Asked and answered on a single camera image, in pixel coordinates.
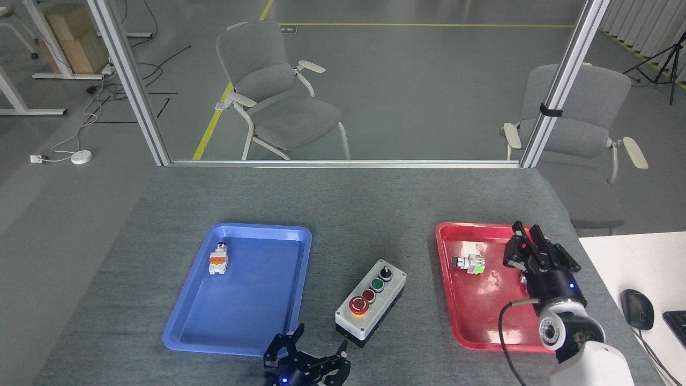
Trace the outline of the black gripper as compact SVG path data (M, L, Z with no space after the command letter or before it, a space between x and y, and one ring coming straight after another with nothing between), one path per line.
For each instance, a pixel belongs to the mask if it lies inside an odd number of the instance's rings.
M263 359L265 385L343 385L349 376L351 362L347 359L348 341L343 340L336 354L318 358L315 372L302 369L302 361L296 343L304 333L304 323L286 334L276 334L265 350ZM282 348L287 356L278 361Z
M532 242L520 220L512 225L512 230L513 235L505 244L503 264L527 274L530 298L538 299L541 306L562 299L585 307L585 297L572 274L581 267L566 249L551 242L539 225L530 228Z

